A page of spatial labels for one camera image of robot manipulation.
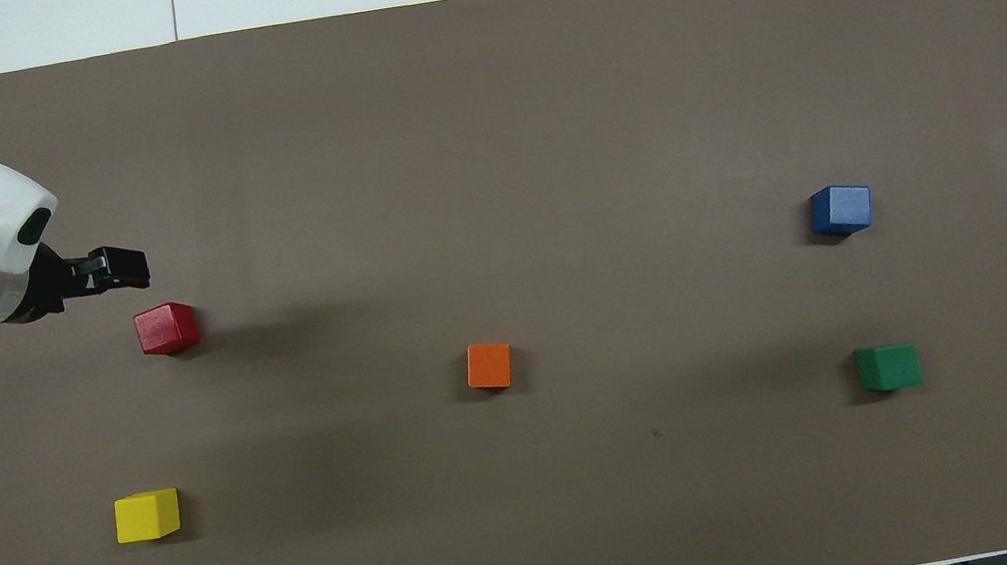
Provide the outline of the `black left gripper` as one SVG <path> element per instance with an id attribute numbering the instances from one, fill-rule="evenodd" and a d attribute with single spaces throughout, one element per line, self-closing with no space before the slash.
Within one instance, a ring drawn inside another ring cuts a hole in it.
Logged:
<path id="1" fill-rule="evenodd" d="M 13 312 L 17 324 L 62 314 L 68 297 L 91 294 L 88 263 L 97 293 L 151 284 L 148 260 L 142 251 L 107 247 L 92 250 L 87 257 L 65 259 L 48 244 L 36 250 L 24 296 Z"/>

